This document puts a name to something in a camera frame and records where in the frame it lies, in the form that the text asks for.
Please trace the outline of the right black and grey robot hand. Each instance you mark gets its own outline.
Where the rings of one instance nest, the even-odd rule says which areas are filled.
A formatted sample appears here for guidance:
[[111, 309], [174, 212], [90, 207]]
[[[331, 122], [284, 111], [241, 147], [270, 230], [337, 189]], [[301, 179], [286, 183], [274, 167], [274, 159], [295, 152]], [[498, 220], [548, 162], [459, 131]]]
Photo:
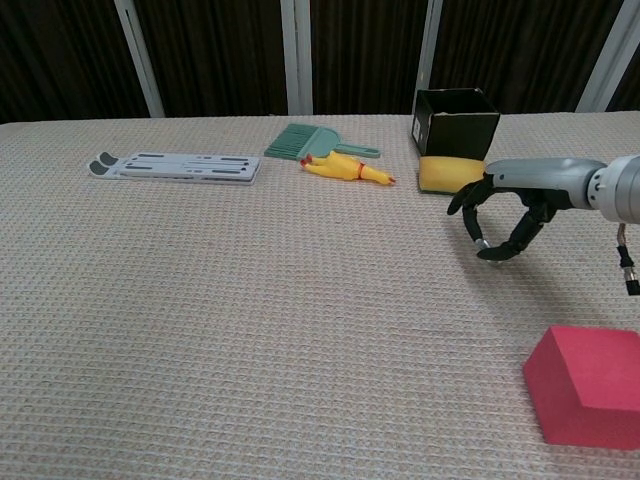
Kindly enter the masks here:
[[[592, 177], [606, 164], [586, 158], [504, 159], [489, 164], [482, 177], [462, 187], [447, 213], [461, 212], [465, 228], [478, 248], [477, 257], [507, 261], [523, 252], [560, 210], [592, 210], [588, 197]], [[527, 207], [509, 238], [490, 246], [478, 222], [478, 207], [497, 193], [514, 193]]]

